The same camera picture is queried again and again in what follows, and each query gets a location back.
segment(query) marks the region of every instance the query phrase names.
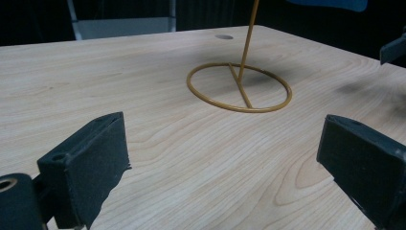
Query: screw hole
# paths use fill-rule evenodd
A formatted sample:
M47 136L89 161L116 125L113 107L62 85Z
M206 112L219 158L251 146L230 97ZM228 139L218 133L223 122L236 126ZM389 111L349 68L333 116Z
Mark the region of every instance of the screw hole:
M60 161L63 160L65 158L65 154L61 154L61 155L56 155L52 158L53 161Z
M17 180L14 178L7 178L0 181L0 193L9 190L10 188L14 187L17 183Z

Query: table surface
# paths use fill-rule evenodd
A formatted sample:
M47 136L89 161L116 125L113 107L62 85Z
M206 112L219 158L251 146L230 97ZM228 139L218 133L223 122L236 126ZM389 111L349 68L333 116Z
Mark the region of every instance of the table surface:
M244 114L197 99L188 73L240 62L246 33L0 48L0 174L38 175L40 156L89 121L123 111L133 169L92 229L373 229L316 162L317 148L327 114L406 144L406 69L257 26L247 64L285 79L292 102ZM198 72L193 83L243 105L227 68ZM257 106L284 100L278 83L253 71L243 83Z

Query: wooden table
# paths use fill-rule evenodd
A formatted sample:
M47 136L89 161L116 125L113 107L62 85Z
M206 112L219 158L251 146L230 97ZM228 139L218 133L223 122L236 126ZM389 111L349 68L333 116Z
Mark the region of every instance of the wooden table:
M207 62L239 62L246 32L0 48L0 174L36 176L40 156L92 119L123 111L133 169L92 229L373 229L316 162L317 148L328 113L406 144L406 69L256 27L247 64L284 78L292 102L244 114L197 99L188 73ZM227 68L201 72L193 83L243 104ZM258 105L285 97L250 71L244 84Z

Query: vertical wire rod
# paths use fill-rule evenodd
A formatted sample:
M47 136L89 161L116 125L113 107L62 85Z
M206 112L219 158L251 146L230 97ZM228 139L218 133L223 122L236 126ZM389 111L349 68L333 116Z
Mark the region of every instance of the vertical wire rod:
M244 74L245 61L247 59L248 48L249 48L250 42L251 42L251 35L253 33L254 24L255 24L256 17L257 17L258 5L259 5L259 0L255 0L253 12L251 13L250 27L248 29L247 39L245 40L244 54L242 55L241 66L239 68L238 82L242 82L242 75Z
M229 63L229 67L230 67L231 73L233 74L234 80L236 80L236 84L238 86L239 92L241 93L242 99L244 99L247 107L253 108L253 105L251 104L250 100L248 99L247 93L245 93L244 87L242 87L241 82L238 82L238 77L237 77L236 71L234 70L234 67L231 63Z

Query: wire ring base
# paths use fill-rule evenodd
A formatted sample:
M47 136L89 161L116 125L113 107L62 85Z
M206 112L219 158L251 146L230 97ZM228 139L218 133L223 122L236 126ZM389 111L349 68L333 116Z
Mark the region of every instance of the wire ring base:
M236 80L238 89L241 93L242 98L244 99L245 103L247 104L247 107L240 107L240 106L235 106L235 105L231 105L231 104L226 104L226 103L221 103L218 102L216 100L213 100L207 96L205 96L204 94L200 93L199 91L197 91L193 85L192 85L192 77L193 75L203 69L206 68L211 68L211 67L218 67L218 66L228 66L230 67L232 74ZM208 103L208 104L212 104L214 106L220 107L220 108L224 108L224 109L228 109L228 110L232 110L235 112L243 112L243 113L266 113L266 112L272 112L272 111L276 111L279 110L285 106L287 106L290 101L292 100L292 89L290 88L289 84L283 80L282 78L280 78L279 76L268 72L266 70L262 70L259 69L257 67L253 67L253 66L249 66L249 65L244 65L244 68L246 69L251 69L257 72L260 72L276 81L278 81L281 85L283 85L283 87L286 90L286 100L283 103L274 105L274 106L270 106L270 107L264 107L264 108L255 108L252 107L251 102L248 99L248 96L246 95L244 88L242 86L241 80L238 79L236 72L234 70L234 67L240 67L240 64L235 64L235 63L227 63L227 62L223 62L223 63L208 63L208 64L204 64L204 65L200 65L196 68L194 68L193 70L191 70L191 72L188 74L188 79L187 79L187 84L189 89L191 90L191 92L199 99L201 99L202 101Z

